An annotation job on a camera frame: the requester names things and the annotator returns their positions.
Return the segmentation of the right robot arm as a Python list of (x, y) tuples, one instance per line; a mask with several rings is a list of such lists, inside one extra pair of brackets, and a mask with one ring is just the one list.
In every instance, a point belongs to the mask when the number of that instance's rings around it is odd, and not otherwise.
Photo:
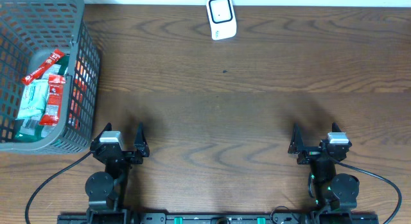
[(347, 157), (351, 146), (336, 123), (316, 146), (305, 145), (299, 126), (294, 124), (288, 153), (297, 156), (298, 164), (310, 166), (308, 191), (317, 203), (317, 209), (299, 216), (299, 223), (353, 222), (351, 210), (357, 206), (359, 180), (352, 175), (338, 174), (335, 168)]

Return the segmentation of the light green wipes pack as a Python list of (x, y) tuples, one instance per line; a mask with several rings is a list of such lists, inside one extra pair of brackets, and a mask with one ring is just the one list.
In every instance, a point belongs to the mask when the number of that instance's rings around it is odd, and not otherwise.
[(40, 116), (46, 109), (49, 84), (47, 80), (34, 80), (25, 86), (17, 119)]

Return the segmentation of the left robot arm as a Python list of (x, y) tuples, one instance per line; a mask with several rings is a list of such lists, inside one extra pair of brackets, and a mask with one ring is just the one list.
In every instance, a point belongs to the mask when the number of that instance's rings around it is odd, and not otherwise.
[(104, 164), (105, 170), (92, 174), (85, 183), (89, 197), (87, 223), (140, 223), (141, 215), (123, 205), (132, 166), (143, 163), (150, 149), (139, 123), (134, 150), (124, 150), (121, 132), (113, 131), (108, 123), (90, 145), (92, 156)]

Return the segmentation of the red snack bag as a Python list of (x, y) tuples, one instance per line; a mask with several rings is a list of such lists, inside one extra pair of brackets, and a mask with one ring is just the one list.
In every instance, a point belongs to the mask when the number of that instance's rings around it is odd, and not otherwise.
[(48, 84), (48, 102), (46, 104), (44, 115), (39, 121), (39, 125), (55, 126), (58, 124), (60, 118), (60, 109), (62, 107), (62, 97), (66, 79), (62, 75), (51, 74), (48, 78)]

